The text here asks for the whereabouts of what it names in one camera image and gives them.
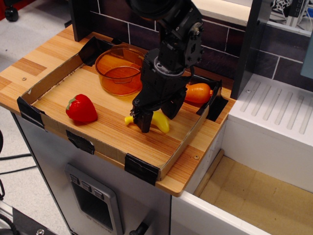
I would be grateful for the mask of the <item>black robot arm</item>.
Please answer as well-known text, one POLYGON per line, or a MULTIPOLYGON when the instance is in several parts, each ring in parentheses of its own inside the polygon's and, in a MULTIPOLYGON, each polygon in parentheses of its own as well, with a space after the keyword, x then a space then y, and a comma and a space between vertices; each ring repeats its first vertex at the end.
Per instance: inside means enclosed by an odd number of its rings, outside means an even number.
POLYGON ((190 0, 129 0, 140 17, 156 21, 160 46, 148 51, 141 71, 142 89, 133 100, 131 116, 143 133, 150 130, 153 112, 162 110, 173 119, 180 110, 190 76, 201 60, 202 15, 190 0))

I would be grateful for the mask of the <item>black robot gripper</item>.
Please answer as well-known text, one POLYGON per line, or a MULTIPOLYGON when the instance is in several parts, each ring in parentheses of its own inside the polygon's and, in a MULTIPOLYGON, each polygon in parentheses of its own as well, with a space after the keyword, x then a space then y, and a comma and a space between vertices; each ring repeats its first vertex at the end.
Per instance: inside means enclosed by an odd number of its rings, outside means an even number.
POLYGON ((140 80, 142 89, 133 100, 131 116, 142 133, 150 130, 153 111, 159 109, 173 119, 182 107, 186 97, 186 85, 191 76, 184 76, 184 70, 171 72, 158 61, 159 49, 148 51, 143 60, 140 80))

